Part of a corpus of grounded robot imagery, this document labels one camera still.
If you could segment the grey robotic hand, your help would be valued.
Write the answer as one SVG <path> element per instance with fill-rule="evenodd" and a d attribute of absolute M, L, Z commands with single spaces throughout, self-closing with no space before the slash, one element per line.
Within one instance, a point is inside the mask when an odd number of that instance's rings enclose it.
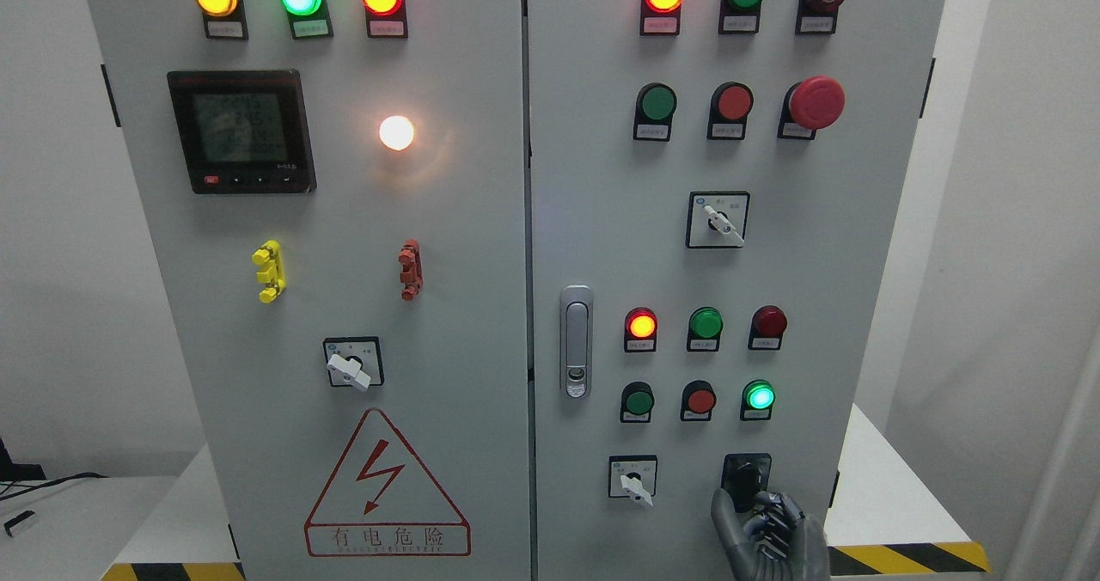
<path fill-rule="evenodd" d="M 732 495 L 712 495 L 711 518 L 735 580 L 828 580 L 831 560 L 822 522 L 787 493 L 759 492 L 738 515 Z"/>

